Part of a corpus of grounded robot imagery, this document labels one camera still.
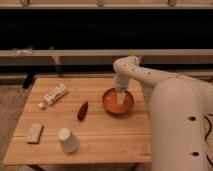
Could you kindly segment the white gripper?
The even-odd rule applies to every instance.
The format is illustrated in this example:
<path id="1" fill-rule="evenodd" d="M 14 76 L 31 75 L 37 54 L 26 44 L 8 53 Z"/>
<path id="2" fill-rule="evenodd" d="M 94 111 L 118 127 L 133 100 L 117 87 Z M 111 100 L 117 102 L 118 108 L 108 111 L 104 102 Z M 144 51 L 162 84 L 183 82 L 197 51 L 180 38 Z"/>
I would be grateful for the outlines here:
<path id="1" fill-rule="evenodd" d="M 126 90 L 128 88 L 128 85 L 129 85 L 129 79 L 127 77 L 123 77 L 123 76 L 119 76 L 119 75 L 115 76 L 114 86 L 118 90 L 117 91 L 118 105 L 123 104 L 124 96 L 125 96 L 124 90 Z"/>

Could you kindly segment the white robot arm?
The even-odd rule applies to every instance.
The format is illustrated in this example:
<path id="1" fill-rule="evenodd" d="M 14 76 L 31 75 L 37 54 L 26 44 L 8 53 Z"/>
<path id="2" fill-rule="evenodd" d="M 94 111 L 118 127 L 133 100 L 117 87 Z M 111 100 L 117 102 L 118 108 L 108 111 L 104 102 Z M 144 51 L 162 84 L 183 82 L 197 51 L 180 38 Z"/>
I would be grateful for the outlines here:
<path id="1" fill-rule="evenodd" d="M 114 86 L 134 79 L 152 88 L 149 106 L 151 171 L 208 171 L 203 117 L 213 114 L 213 84 L 145 68 L 137 56 L 113 63 Z"/>

